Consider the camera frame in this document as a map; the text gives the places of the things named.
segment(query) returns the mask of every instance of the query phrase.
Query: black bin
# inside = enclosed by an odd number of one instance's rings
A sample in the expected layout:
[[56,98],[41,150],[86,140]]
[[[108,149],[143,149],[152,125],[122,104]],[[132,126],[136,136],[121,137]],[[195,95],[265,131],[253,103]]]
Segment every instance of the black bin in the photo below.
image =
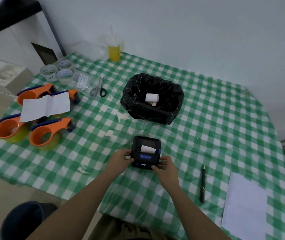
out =
[[[159,94],[156,106],[146,102],[147,93]],[[169,125],[179,114],[184,98],[179,84],[140,73],[129,79],[120,103],[134,119]]]
[[13,208],[0,229],[1,240],[25,240],[57,207],[52,203],[24,202]]

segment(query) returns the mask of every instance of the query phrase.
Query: paper roll in bag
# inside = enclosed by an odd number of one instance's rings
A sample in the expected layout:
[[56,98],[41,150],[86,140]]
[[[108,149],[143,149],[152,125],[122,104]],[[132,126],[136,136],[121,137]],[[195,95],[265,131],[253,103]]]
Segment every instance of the paper roll in bag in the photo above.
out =
[[146,152],[146,153],[150,153],[150,154],[155,154],[156,149],[154,149],[154,148],[152,148],[150,146],[141,145],[140,152]]
[[155,94],[155,93],[147,93],[146,94],[146,102],[147,103],[152,103],[152,102],[158,103],[158,101],[159,101],[159,94]]

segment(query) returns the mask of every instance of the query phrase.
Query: black trash bag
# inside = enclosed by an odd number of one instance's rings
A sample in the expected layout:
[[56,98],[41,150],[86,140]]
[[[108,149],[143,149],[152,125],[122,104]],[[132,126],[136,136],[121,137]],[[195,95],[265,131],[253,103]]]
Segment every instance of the black trash bag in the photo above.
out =
[[[146,94],[159,94],[156,106],[146,102]],[[179,114],[185,95],[179,84],[140,73],[129,79],[120,103],[134,119],[169,125]]]

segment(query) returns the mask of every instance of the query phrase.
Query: portable thermal printer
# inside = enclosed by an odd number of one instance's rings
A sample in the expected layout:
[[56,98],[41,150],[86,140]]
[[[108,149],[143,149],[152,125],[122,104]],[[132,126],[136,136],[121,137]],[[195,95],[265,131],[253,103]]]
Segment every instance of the portable thermal printer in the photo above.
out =
[[[155,152],[152,151],[144,152],[146,147],[149,149],[155,149]],[[160,160],[160,152],[161,152],[161,142],[159,139],[143,137],[143,136],[135,136],[133,138],[132,149],[131,149],[131,157],[135,159],[135,161],[131,164],[133,167],[151,169],[152,165],[158,167]]]

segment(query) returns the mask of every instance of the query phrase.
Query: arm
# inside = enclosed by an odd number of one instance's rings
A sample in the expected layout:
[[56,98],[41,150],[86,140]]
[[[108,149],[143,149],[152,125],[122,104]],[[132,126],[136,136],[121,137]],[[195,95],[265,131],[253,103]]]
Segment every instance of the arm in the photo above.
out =
[[110,184],[134,161],[124,158],[130,152],[122,149],[113,153],[105,170],[48,217],[27,240],[81,240]]
[[156,166],[152,166],[151,168],[158,175],[161,185],[169,193],[188,239],[230,240],[213,221],[198,209],[180,188],[178,171],[171,157],[163,156],[160,159],[163,161],[159,163],[159,168]]

